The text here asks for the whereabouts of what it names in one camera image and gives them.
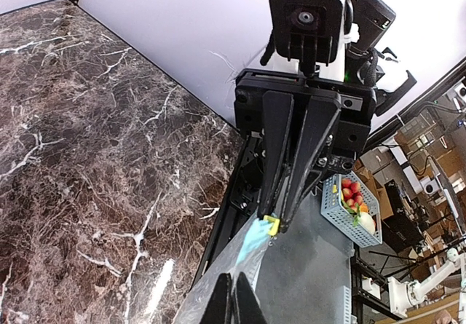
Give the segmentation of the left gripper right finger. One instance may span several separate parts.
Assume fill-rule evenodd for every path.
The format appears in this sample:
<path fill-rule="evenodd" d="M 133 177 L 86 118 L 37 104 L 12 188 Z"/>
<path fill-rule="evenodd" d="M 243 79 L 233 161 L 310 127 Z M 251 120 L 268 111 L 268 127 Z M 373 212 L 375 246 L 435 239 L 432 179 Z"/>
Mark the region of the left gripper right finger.
<path fill-rule="evenodd" d="M 239 273 L 234 288 L 234 322 L 238 324 L 267 324 L 244 272 Z"/>

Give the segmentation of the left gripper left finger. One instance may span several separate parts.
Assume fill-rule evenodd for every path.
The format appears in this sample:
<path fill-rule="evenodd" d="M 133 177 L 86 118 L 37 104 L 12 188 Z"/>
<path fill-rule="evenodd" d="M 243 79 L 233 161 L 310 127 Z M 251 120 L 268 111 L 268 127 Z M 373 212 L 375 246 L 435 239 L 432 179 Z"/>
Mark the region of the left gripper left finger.
<path fill-rule="evenodd" d="M 218 276 L 200 324 L 230 324 L 232 322 L 232 277 L 229 273 Z"/>

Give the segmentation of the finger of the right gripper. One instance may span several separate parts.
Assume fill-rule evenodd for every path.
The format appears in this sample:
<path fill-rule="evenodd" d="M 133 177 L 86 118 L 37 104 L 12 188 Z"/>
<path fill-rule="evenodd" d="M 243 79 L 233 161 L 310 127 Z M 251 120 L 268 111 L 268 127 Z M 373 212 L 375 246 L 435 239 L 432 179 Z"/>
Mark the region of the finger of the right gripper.
<path fill-rule="evenodd" d="M 262 101 L 265 157 L 258 218 L 269 216 L 275 208 L 294 104 L 291 94 L 271 90 L 265 92 Z"/>
<path fill-rule="evenodd" d="M 339 112 L 340 105 L 335 99 L 311 98 L 307 104 L 280 213 L 281 233 L 287 232 L 291 225 L 306 179 L 325 146 Z"/>

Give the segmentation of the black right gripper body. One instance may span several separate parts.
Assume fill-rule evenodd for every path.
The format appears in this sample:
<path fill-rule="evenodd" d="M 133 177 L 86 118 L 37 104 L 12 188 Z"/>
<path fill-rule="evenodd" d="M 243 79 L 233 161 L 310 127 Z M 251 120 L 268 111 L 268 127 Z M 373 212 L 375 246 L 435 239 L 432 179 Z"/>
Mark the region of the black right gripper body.
<path fill-rule="evenodd" d="M 299 130 L 311 98 L 335 99 L 340 105 L 337 121 L 311 172 L 323 175 L 348 173 L 366 145 L 371 117 L 376 109 L 374 89 L 317 77 L 246 68 L 235 80 L 234 112 L 237 128 L 242 133 L 257 133 L 264 139 L 262 98 L 270 90 L 291 94 L 294 100 L 282 175 L 291 174 Z"/>

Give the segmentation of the clear zip top bag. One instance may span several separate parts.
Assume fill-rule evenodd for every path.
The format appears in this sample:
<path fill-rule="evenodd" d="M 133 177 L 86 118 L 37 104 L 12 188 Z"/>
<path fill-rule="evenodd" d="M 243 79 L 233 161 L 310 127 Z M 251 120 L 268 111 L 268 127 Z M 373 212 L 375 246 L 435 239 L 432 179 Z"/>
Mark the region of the clear zip top bag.
<path fill-rule="evenodd" d="M 229 244 L 220 253 L 199 282 L 189 291 L 174 323 L 200 323 L 218 276 L 229 273 L 232 277 L 232 322 L 234 322 L 234 288 L 239 273 L 244 272 L 255 293 L 261 262 L 273 237 L 263 219 L 251 216 Z"/>

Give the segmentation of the yellow zipper slider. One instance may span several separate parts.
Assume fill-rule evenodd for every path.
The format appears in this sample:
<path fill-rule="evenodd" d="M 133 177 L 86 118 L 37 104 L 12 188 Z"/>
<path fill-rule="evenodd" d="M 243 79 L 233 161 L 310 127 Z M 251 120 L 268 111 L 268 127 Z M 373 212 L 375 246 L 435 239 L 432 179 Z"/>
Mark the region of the yellow zipper slider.
<path fill-rule="evenodd" d="M 267 234 L 274 237 L 280 230 L 280 219 L 276 216 L 264 215 L 263 220 L 267 222 L 269 227 Z"/>

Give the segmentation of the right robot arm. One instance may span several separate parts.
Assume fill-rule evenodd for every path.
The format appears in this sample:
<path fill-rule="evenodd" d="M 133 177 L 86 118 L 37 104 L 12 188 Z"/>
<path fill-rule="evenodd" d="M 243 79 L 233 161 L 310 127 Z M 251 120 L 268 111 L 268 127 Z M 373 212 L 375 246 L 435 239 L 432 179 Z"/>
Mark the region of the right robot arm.
<path fill-rule="evenodd" d="M 363 153 L 374 116 L 414 85 L 376 44 L 395 20 L 382 0 L 269 0 L 261 67 L 235 80 L 243 135 L 259 137 L 257 216 L 286 232 L 303 198 Z"/>

